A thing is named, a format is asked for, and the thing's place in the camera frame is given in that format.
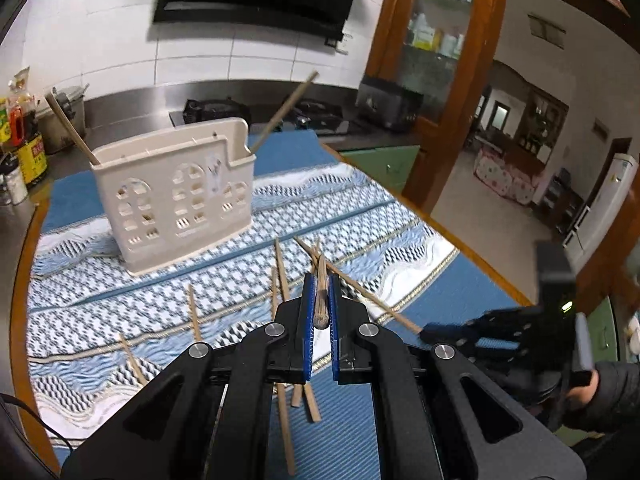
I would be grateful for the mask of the right hand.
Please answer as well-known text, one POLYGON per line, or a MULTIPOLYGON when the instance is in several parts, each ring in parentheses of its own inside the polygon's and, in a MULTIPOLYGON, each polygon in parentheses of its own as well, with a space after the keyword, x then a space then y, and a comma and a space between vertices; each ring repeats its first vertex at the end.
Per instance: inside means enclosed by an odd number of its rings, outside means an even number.
POLYGON ((571 388, 567 391, 566 402, 570 411, 578 411, 586 408, 598 392, 600 385, 600 374, 594 368, 591 371, 590 382, 588 386, 580 386, 571 388))

